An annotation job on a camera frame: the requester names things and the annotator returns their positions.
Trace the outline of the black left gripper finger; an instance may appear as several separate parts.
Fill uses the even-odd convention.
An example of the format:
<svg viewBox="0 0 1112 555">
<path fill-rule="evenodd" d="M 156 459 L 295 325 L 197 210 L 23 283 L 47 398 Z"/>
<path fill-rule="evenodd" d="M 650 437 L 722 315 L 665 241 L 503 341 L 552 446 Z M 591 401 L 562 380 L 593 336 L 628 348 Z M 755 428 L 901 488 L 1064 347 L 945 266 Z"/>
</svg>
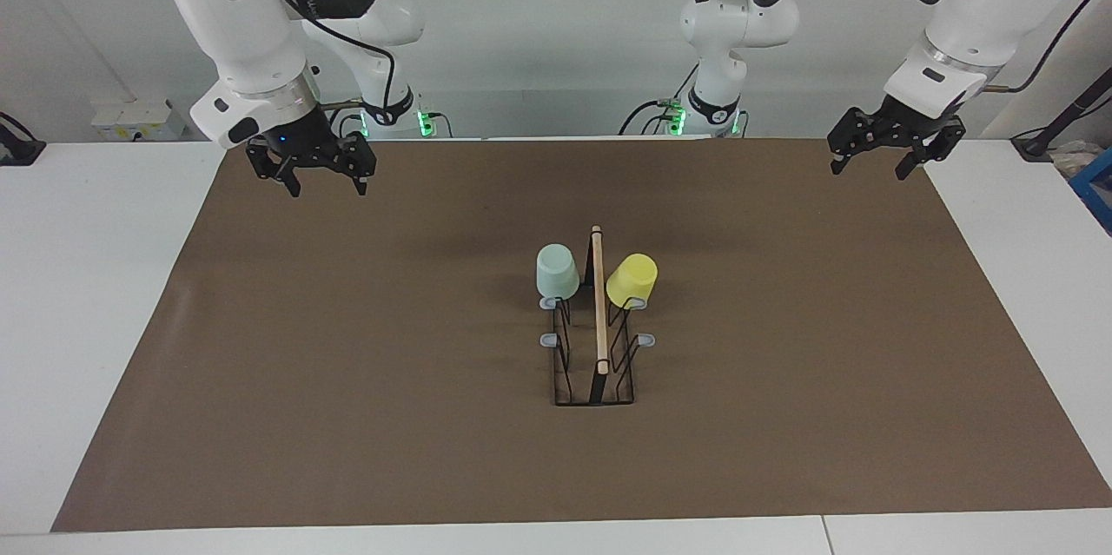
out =
<svg viewBox="0 0 1112 555">
<path fill-rule="evenodd" d="M 845 171 L 854 156 L 866 153 L 882 146 L 873 132 L 875 119 L 858 108 L 850 108 L 834 125 L 826 141 L 831 152 L 831 174 Z"/>
<path fill-rule="evenodd" d="M 907 129 L 904 131 L 909 151 L 895 168 L 895 178 L 904 182 L 915 168 L 930 161 L 942 161 L 949 158 L 953 148 L 964 138 L 965 125 L 960 116 L 952 116 L 937 128 Z"/>
</svg>

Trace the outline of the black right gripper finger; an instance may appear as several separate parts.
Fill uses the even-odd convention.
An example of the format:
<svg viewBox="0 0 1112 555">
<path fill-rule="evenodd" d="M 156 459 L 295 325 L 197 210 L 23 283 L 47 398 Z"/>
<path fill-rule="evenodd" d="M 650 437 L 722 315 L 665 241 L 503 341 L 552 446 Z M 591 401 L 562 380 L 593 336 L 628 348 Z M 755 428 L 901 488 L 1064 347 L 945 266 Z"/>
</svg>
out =
<svg viewBox="0 0 1112 555">
<path fill-rule="evenodd" d="M 255 141 L 248 143 L 246 153 L 259 179 L 282 184 L 282 187 L 294 198 L 301 195 L 301 182 L 295 176 L 295 163 L 297 162 L 292 156 L 282 156 L 276 161 L 266 143 L 255 143 Z"/>
<path fill-rule="evenodd" d="M 349 133 L 337 141 L 336 172 L 348 176 L 358 195 L 367 194 L 367 186 L 377 167 L 377 156 L 365 136 Z"/>
</svg>

